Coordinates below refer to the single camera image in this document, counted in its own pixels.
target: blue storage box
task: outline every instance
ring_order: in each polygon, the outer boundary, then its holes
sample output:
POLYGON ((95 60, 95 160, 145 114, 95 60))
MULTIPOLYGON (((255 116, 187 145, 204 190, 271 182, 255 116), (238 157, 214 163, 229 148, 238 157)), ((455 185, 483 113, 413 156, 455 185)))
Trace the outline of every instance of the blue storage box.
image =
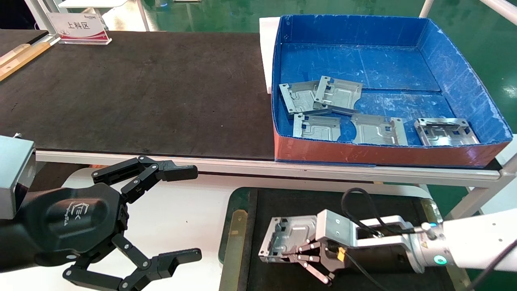
POLYGON ((430 19, 356 16, 282 16, 272 71, 275 157, 278 161, 483 167, 512 132, 467 60, 430 19), (293 138, 279 84, 321 76, 363 83, 355 109, 402 118, 409 146, 352 144, 350 117, 338 141, 293 138), (417 118, 465 118, 480 144, 425 147, 417 118))

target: black tabletop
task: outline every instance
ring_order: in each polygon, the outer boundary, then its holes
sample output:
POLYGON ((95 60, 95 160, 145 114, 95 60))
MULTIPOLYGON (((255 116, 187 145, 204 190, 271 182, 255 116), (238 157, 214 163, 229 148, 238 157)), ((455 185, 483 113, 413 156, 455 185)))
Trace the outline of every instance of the black tabletop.
POLYGON ((259 34, 109 32, 0 83, 0 135, 37 149, 274 158, 259 34))

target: sign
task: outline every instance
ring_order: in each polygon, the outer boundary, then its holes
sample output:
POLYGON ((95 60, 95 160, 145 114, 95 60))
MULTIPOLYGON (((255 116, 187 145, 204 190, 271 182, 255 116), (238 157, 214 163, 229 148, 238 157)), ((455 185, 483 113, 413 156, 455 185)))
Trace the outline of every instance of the sign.
POLYGON ((98 14, 47 13, 61 38, 61 43, 107 45, 108 37, 98 14))

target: yellow label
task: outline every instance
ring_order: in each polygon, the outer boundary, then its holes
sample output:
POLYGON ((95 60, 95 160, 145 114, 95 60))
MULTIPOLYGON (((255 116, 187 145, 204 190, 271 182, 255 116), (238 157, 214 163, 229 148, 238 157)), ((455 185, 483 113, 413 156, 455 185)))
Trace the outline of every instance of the yellow label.
POLYGON ((338 260, 344 262, 345 261, 345 249, 342 248, 342 247, 339 247, 339 252, 338 252, 338 260))

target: black cable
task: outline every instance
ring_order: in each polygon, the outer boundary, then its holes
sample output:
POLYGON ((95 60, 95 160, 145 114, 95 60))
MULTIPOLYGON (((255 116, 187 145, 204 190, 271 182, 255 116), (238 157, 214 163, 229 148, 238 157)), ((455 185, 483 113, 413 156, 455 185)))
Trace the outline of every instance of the black cable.
POLYGON ((357 269, 359 269, 359 271, 361 271, 361 273, 363 273, 366 276, 366 278, 368 278, 370 281, 372 281, 372 283, 375 284, 375 286, 377 286, 377 288, 381 289, 382 291, 388 291, 388 289, 386 289, 379 282, 377 282, 372 276, 370 276, 370 274, 368 274, 368 272, 366 272, 366 270, 354 258, 352 258, 352 256, 350 256, 350 254, 348 252, 345 252, 345 256, 351 262, 353 262, 354 265, 356 265, 357 269))
POLYGON ((414 234, 415 233, 415 230, 413 228, 410 228, 410 229, 393 229, 393 228, 387 226, 384 223, 384 221, 382 221, 381 216, 379 215, 379 212, 377 211, 377 207, 375 207, 375 204, 373 203, 373 199, 370 196, 370 193, 366 192, 364 189, 361 189, 361 188, 351 188, 351 189, 348 189, 348 191, 346 191, 343 194, 343 196, 341 197, 341 210, 345 214, 346 218, 350 219, 353 223, 357 224, 362 229, 364 229, 364 230, 366 230, 369 233, 374 234, 374 235, 376 235, 378 233, 378 231, 376 231, 375 229, 373 229, 373 228, 371 228, 369 226, 366 226, 364 223, 362 223, 361 221, 359 221, 358 219, 353 217, 348 212, 348 210, 346 208, 346 205, 345 205, 345 198, 346 198, 346 196, 348 194, 350 194, 352 192, 361 192, 361 193, 364 194, 364 197, 366 198, 366 201, 368 202, 368 205, 370 206, 370 210, 372 211, 372 214, 379 221, 379 223, 382 225, 382 227, 385 228, 387 231, 392 232, 394 234, 398 234, 398 235, 400 235, 400 234, 414 234))
POLYGON ((350 212, 348 212, 346 206, 345 206, 345 198, 348 194, 350 194, 352 191, 355 191, 356 189, 359 189, 359 190, 362 190, 364 191, 363 189, 361 188, 352 188, 352 189, 349 189, 348 191, 346 191, 343 196, 341 196, 341 210, 343 211, 343 214, 346 218, 350 219, 353 223, 357 224, 360 228, 366 230, 367 232, 369 232, 370 234, 372 235, 378 235, 378 231, 371 228, 370 226, 362 223, 359 219, 355 218, 353 215, 350 214, 350 212))
POLYGON ((501 261, 515 249, 517 246, 517 239, 513 241, 513 243, 509 244, 502 252, 497 255, 497 257, 484 269, 479 276, 477 276, 474 281, 467 286, 465 291, 471 291, 474 290, 483 282, 487 276, 492 273, 497 265, 501 263, 501 261))

